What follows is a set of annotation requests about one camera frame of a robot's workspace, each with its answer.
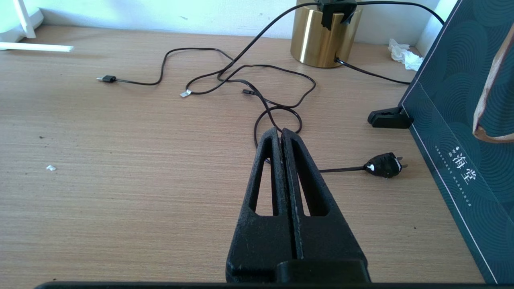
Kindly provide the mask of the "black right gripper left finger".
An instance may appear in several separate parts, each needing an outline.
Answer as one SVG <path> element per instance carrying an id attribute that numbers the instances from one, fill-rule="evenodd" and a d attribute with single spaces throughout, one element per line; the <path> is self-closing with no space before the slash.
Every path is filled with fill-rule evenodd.
<path id="1" fill-rule="evenodd" d="M 297 185 L 286 159 L 290 130 L 266 131 L 259 141 L 226 258 L 227 282 L 275 282 L 277 266 L 297 258 L 293 199 Z M 265 160 L 271 161 L 272 215 L 257 214 Z"/>

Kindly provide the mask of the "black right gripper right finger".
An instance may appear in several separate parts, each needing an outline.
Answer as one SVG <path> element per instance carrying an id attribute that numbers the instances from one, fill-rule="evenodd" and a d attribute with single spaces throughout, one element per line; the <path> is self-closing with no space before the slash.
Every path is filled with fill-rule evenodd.
<path id="1" fill-rule="evenodd" d="M 293 259 L 283 282 L 370 282 L 367 258 L 301 137 L 281 135 Z"/>

